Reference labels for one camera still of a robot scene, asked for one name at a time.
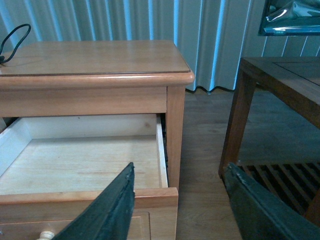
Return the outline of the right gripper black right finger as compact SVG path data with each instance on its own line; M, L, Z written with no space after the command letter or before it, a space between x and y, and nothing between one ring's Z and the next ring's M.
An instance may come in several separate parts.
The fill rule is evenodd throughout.
M234 163L224 184L243 240L318 240L320 228L287 206Z

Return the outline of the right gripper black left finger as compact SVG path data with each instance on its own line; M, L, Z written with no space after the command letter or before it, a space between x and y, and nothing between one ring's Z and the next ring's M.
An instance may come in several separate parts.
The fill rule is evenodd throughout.
M135 171L130 162L55 240L126 240L135 207Z

